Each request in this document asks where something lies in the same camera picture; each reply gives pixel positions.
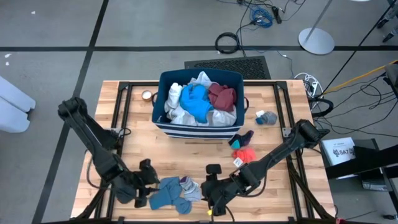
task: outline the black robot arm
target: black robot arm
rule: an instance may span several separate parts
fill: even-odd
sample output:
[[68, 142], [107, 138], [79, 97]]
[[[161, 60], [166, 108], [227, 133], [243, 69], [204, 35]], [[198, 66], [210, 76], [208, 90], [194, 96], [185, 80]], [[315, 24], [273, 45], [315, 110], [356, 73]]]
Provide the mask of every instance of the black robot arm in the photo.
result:
[[86, 103], [81, 98], [74, 97], [63, 101], [58, 106], [58, 115], [76, 132], [87, 150], [91, 152], [95, 169], [105, 182], [102, 187], [106, 188], [112, 184], [116, 198], [121, 203], [136, 199], [134, 205], [136, 208], [145, 206], [146, 196], [154, 190], [146, 188], [146, 185], [159, 183], [150, 160], [145, 159], [140, 162], [140, 171], [129, 171], [121, 158], [111, 151], [119, 147], [118, 133], [104, 130], [89, 116]]
[[219, 164], [208, 165], [206, 171], [209, 175], [202, 183], [201, 190], [209, 206], [213, 206], [213, 215], [224, 215], [226, 204], [236, 196], [252, 197], [250, 193], [260, 186], [271, 167], [297, 149], [315, 147], [327, 133], [328, 130], [317, 130], [308, 120], [300, 120], [281, 145], [262, 159], [239, 167], [227, 179], [217, 179], [216, 175], [221, 173]]

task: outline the maroon cloth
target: maroon cloth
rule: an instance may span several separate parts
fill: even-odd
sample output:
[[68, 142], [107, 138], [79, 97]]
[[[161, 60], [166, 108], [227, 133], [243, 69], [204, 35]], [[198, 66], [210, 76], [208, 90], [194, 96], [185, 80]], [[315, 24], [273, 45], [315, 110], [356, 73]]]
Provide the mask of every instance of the maroon cloth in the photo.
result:
[[234, 110], [233, 105], [236, 101], [236, 92], [228, 86], [213, 83], [209, 87], [209, 99], [214, 108], [231, 112]]

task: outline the gray sock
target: gray sock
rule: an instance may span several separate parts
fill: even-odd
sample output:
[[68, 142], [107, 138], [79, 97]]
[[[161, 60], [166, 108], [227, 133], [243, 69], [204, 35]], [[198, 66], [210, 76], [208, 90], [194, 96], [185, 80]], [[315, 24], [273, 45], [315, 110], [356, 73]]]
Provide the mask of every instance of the gray sock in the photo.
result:
[[191, 202], [198, 202], [201, 199], [199, 184], [192, 180], [191, 177], [183, 177], [180, 185], [184, 189], [184, 197]]

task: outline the black floor mat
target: black floor mat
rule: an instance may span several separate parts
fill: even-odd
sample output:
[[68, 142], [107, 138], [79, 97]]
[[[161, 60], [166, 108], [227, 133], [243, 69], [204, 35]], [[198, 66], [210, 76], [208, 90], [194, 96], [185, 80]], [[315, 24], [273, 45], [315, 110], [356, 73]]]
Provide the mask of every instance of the black floor mat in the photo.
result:
[[244, 80], [270, 80], [264, 56], [226, 58], [185, 62], [185, 68], [217, 68], [239, 72]]

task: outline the white stripe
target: white stripe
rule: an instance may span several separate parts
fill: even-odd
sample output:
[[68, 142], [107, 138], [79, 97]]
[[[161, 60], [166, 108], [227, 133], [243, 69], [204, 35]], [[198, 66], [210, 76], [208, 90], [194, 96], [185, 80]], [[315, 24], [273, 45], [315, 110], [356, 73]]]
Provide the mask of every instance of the white stripe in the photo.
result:
[[218, 135], [218, 136], [233, 136], [237, 133], [237, 131], [230, 131], [224, 133], [212, 133], [212, 132], [197, 132], [197, 131], [177, 131], [170, 129], [162, 129], [164, 133], [170, 134], [191, 134], [191, 135], [199, 135], [199, 136], [210, 136], [210, 135]]
[[174, 135], [171, 135], [171, 134], [168, 134], [168, 137], [173, 137], [173, 138], [188, 138], [188, 139], [220, 139], [220, 140], [229, 140], [229, 138], [194, 138], [194, 137], [174, 136]]
[[173, 127], [173, 128], [192, 128], [192, 129], [208, 129], [208, 130], [229, 130], [234, 128], [242, 128], [242, 126], [229, 126], [229, 127], [206, 127], [206, 126], [183, 126], [178, 124], [167, 124], [167, 123], [155, 123], [156, 125], [161, 125], [164, 127]]

